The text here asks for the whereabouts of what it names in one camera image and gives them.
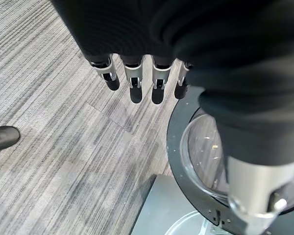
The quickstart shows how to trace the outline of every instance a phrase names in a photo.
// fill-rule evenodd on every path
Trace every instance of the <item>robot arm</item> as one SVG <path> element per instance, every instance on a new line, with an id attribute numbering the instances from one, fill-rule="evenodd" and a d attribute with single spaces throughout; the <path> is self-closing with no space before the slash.
<path id="1" fill-rule="evenodd" d="M 155 90 L 164 89 L 172 58 L 194 65 L 187 82 L 205 88 L 201 107 L 216 119 L 231 208 L 247 235 L 263 232 L 294 179 L 294 0 L 51 2 L 92 66 L 110 69 L 101 74 L 111 74 L 104 79 L 114 90 L 115 70 L 99 68 L 100 59 L 122 56 L 133 102 L 141 100 L 142 55 L 154 55 Z"/>

